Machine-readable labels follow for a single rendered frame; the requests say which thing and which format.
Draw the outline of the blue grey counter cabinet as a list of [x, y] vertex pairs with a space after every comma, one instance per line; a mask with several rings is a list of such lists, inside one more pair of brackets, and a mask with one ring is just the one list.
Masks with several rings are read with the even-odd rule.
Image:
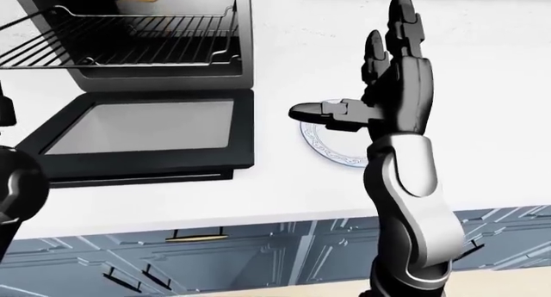
[[[184, 236], [219, 227], [228, 238], [165, 242], [176, 229]], [[103, 208], [65, 221], [47, 208], [0, 263], [0, 297], [178, 297], [363, 280], [378, 230], [367, 210], [257, 217], [238, 208], [200, 219]], [[147, 264], [162, 283], [141, 273]], [[102, 276], [111, 267], [121, 285]]]

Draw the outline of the white plate with blue rim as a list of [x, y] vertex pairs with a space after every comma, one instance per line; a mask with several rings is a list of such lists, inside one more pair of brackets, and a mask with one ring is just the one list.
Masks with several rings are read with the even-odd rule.
[[356, 132], [326, 128], [330, 115], [322, 113], [324, 103], [340, 103], [341, 99], [316, 102], [300, 113], [300, 133], [305, 143], [321, 157], [345, 167], [364, 169], [368, 164], [367, 147], [371, 138], [366, 127]]

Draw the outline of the black glass oven door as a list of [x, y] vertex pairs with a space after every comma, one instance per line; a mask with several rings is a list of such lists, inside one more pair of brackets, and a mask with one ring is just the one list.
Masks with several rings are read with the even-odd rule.
[[229, 180], [255, 162], [254, 93], [85, 93], [17, 147], [53, 188]]

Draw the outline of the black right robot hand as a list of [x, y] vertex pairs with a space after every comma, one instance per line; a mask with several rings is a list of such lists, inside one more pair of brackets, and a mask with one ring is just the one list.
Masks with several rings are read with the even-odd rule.
[[423, 23], [412, 0], [392, 0], [387, 32], [372, 30], [365, 41], [362, 97], [300, 103], [290, 108], [289, 117], [333, 131], [367, 128], [371, 139], [393, 133], [424, 134], [434, 82], [431, 63], [421, 52], [423, 41]]

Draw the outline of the silver toaster oven body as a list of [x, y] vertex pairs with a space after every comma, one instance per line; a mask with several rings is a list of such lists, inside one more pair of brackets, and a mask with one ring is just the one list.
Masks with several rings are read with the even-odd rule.
[[65, 69], [84, 92], [248, 89], [251, 0], [17, 0], [0, 70]]

